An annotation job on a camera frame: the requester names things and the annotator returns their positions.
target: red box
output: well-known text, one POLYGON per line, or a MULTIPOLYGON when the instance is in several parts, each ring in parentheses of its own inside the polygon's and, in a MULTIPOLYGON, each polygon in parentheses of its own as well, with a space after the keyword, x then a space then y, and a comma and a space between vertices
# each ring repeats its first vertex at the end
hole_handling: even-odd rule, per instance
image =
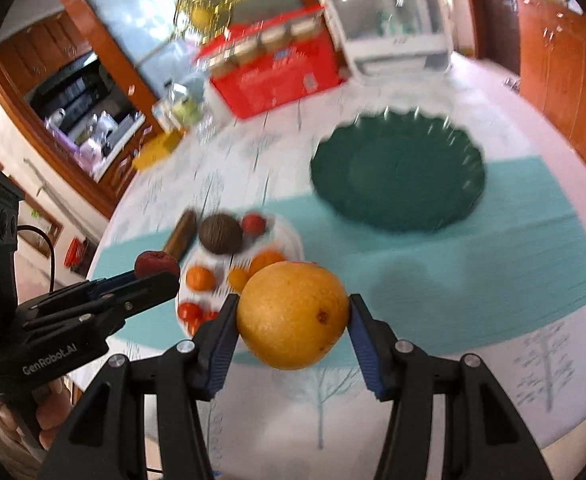
MULTIPOLYGON (((321 10, 322 7, 313 7, 289 12, 248 28, 235 28, 229 38, 214 40, 202 49, 198 57, 209 57, 261 30, 313 16, 321 10)), ((225 76, 211 77, 211 84, 235 115, 247 119, 339 85, 342 79, 338 70, 333 42, 326 27, 323 27, 320 34, 311 40, 292 40, 283 49, 273 54, 264 53, 225 76)))

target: red apple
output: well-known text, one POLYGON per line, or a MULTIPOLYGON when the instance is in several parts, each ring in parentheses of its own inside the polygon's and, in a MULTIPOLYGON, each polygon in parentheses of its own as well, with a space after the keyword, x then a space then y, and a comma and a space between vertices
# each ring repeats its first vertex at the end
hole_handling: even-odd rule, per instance
POLYGON ((259 238, 266 231, 266 219, 257 213, 248 213, 242 219, 242 231, 251 238, 259 238))
POLYGON ((180 265, 173 256, 164 251, 144 251, 136 258, 133 272, 139 280, 160 272, 170 272, 180 279, 180 265))

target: screw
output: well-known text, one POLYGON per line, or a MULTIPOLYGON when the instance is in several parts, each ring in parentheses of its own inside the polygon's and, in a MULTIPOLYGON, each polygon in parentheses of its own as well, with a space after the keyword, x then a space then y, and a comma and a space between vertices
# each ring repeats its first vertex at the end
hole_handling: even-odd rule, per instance
POLYGON ((111 368, 120 368, 127 361, 127 357, 122 354, 115 354, 109 357, 109 366, 111 368))
POLYGON ((410 354, 415 346, 410 341, 406 339, 400 339, 395 343, 395 349, 400 352, 400 354, 410 354))
POLYGON ((482 360, 475 354, 466 354, 464 356, 464 364, 466 366, 470 366, 471 368, 477 368, 480 364, 482 364, 482 360))
POLYGON ((180 354, 188 354, 195 350, 195 343, 190 339, 183 339, 176 345, 175 349, 179 351, 180 354))

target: yellow fruit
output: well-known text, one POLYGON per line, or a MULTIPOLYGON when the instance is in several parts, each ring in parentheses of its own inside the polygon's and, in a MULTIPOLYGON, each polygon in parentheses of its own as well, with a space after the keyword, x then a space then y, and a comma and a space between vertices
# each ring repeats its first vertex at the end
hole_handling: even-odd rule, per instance
POLYGON ((264 363, 296 370, 318 362, 344 332, 349 297, 316 264, 280 262, 251 277, 237 307, 237 328, 264 363))
POLYGON ((273 249, 268 249, 266 251, 262 251, 251 261, 251 265, 249 266, 249 276, 253 276, 256 272, 259 272, 264 267, 268 267, 269 265, 276 264, 278 262, 285 262, 286 256, 280 253, 279 251, 275 251, 273 249))
POLYGON ((249 272, 242 267, 235 267, 228 271, 227 280, 233 291, 240 294, 244 290, 246 282, 249 281, 249 272))
POLYGON ((198 30, 206 30, 211 26, 213 20, 213 14, 209 9, 197 7, 191 11, 191 23, 198 30))

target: white plate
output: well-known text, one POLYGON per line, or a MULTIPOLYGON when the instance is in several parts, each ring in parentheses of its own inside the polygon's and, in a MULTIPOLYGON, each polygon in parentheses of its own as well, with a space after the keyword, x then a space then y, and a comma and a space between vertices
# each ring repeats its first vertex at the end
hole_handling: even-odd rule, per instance
POLYGON ((232 267, 248 269, 251 260, 257 253, 270 248, 281 252, 292 262, 304 260, 302 239, 294 227, 281 216, 266 216, 266 221, 265 234, 254 242, 244 237, 242 252, 232 256, 217 256, 217 254, 209 253, 199 242, 199 239, 193 244, 182 266, 180 292, 175 298, 175 318, 187 337, 190 338, 191 335, 186 325, 177 317, 178 305, 183 301, 193 301, 193 303, 198 303, 205 312, 209 310, 219 312, 228 294, 233 292, 227 282, 228 271, 232 267), (186 272, 196 265, 208 267, 215 273, 217 280, 215 290, 195 292, 186 285, 186 272))

